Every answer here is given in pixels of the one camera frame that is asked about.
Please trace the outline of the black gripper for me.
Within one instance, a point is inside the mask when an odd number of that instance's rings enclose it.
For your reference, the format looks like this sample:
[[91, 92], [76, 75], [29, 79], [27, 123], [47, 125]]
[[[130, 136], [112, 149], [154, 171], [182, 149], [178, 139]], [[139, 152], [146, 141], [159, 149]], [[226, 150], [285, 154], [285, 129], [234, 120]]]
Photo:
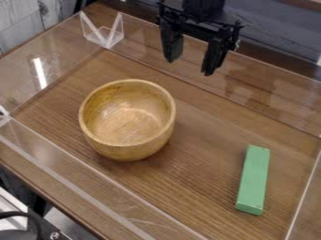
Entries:
[[163, 54], [172, 63], [183, 52], [183, 36], [209, 42], [201, 72], [210, 76], [227, 51], [239, 44], [241, 20], [225, 10], [226, 0], [158, 0]]

